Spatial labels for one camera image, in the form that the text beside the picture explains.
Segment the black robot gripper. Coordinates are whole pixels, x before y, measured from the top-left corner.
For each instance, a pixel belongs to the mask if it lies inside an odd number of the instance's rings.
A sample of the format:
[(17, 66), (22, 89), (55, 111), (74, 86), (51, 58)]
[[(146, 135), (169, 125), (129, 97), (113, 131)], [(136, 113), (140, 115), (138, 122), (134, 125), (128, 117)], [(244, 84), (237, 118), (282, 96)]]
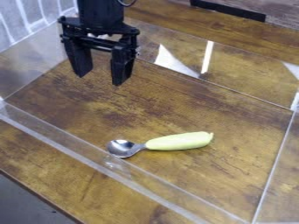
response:
[(140, 31), (124, 22), (124, 10), (134, 4), (122, 0), (77, 0), (78, 15), (61, 16), (57, 22), (73, 73), (81, 78), (92, 70), (90, 49), (112, 52), (112, 84), (130, 77)]

